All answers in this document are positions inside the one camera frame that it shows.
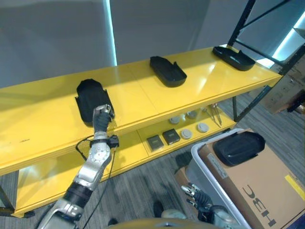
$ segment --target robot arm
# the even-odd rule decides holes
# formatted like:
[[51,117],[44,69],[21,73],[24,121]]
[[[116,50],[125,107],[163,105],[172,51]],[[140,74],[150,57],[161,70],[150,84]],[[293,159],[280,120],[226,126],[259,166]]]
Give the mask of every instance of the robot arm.
[[203,222],[211,223],[219,228],[226,229],[245,229],[228,214],[225,207],[213,205],[211,198],[200,190],[197,185],[189,183],[189,186],[181,186],[181,189],[195,202],[187,199],[198,210],[198,219]]
[[65,195],[59,199],[43,217],[38,229],[76,229],[83,209],[102,178],[104,169],[111,161],[110,148],[119,145],[118,137],[107,136],[107,127],[113,118],[111,106],[102,105],[94,109],[94,139],[90,142],[89,156],[75,176]]

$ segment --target gray wall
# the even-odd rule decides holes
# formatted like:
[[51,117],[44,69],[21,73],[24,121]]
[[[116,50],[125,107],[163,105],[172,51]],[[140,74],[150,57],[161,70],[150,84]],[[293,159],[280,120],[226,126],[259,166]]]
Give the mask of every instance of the gray wall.
[[[0,87],[112,66],[105,1],[1,0]],[[251,18],[279,1],[258,0]],[[227,43],[247,0],[110,3],[117,63],[122,64]],[[279,10],[240,38],[272,54],[305,10],[305,1],[292,0]]]
[[0,87],[113,65],[102,1],[1,0]]
[[194,49],[209,0],[112,0],[118,64]]

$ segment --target black metal frame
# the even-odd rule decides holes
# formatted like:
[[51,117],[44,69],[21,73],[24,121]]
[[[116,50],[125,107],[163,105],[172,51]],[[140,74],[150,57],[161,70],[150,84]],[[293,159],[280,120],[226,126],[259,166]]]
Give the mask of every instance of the black metal frame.
[[[252,23],[258,21],[259,19],[261,19],[262,17],[264,17],[265,15],[269,14],[270,12],[276,10],[277,8],[285,5],[286,3],[288,3],[290,0],[284,0],[282,2],[280,2],[279,4],[277,4],[276,6],[272,7],[271,9],[267,10],[266,12],[264,12],[263,14],[259,15],[258,17],[254,18],[253,20],[251,20],[250,22],[248,22],[247,24],[246,21],[251,13],[251,10],[256,2],[256,0],[249,0],[234,31],[233,34],[231,35],[231,38],[228,42],[228,45],[233,46],[234,43],[238,43],[242,46],[244,46],[245,48],[256,52],[257,54],[273,61],[274,63],[282,66],[281,71],[279,72],[280,75],[285,75],[294,65],[295,63],[298,62],[298,60],[305,54],[305,43],[297,50],[297,52],[290,58],[290,60],[287,63],[284,63],[282,61],[279,61],[275,58],[273,58],[272,56],[265,54],[259,50],[257,50],[256,48],[242,42],[241,40],[238,39],[238,35],[241,32],[241,30],[243,30],[244,28],[246,28],[247,26],[251,25]],[[239,122],[254,106],[256,106],[264,97],[265,95],[268,94],[268,92],[271,90],[272,88],[270,86],[266,86],[259,94],[258,96],[239,114],[237,115],[237,102],[236,102],[236,96],[233,97],[233,114],[234,114],[234,121],[235,122]]]
[[10,216],[12,213],[14,213],[15,208],[11,204],[9,198],[7,197],[1,186],[0,186],[0,199],[5,206],[5,207],[0,207],[0,216]]

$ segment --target yellow shelf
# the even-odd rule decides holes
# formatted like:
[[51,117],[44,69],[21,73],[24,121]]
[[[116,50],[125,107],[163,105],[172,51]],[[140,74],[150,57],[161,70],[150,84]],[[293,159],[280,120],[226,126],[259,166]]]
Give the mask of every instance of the yellow shelf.
[[82,80],[99,81],[116,118],[110,133],[122,136],[232,96],[273,86],[281,76],[256,64],[241,72],[202,49],[167,56],[186,72],[182,86],[165,87],[149,61],[74,73],[0,89],[0,175],[56,158],[93,133],[75,102]]
[[[188,119],[187,117],[183,119],[182,115],[181,121],[177,125],[172,125],[166,120],[120,136],[121,146],[117,149],[115,155],[112,176],[161,157],[194,141],[232,128],[235,122],[221,110],[219,111],[223,122],[221,128],[205,113],[198,110],[196,119]],[[198,132],[196,126],[199,122],[206,123],[210,127],[209,131],[206,133]],[[169,146],[166,145],[161,136],[164,147],[152,152],[146,139],[156,134],[161,135],[163,131],[172,128],[175,128],[178,134],[184,128],[190,129],[193,136],[189,140],[181,139]],[[83,152],[89,150],[88,146],[82,146],[81,149]],[[75,150],[71,150],[68,154],[21,169],[19,171],[16,210],[13,215],[22,217],[27,211],[57,200],[64,194],[83,163],[83,158]],[[110,164],[105,169],[103,179],[106,179],[109,175]]]

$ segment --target cardboard box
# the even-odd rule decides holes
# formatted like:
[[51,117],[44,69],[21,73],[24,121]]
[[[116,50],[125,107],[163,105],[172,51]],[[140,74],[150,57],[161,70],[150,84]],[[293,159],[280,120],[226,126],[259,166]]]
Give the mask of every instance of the cardboard box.
[[213,143],[199,156],[252,228],[284,229],[303,215],[304,187],[268,146],[235,167],[217,158]]
[[[274,64],[271,68],[279,73],[281,66]],[[305,55],[287,72],[287,74],[271,89],[271,91],[260,101],[271,113],[277,113],[290,107],[293,102],[302,96],[305,89]],[[255,98],[262,89],[250,92]]]

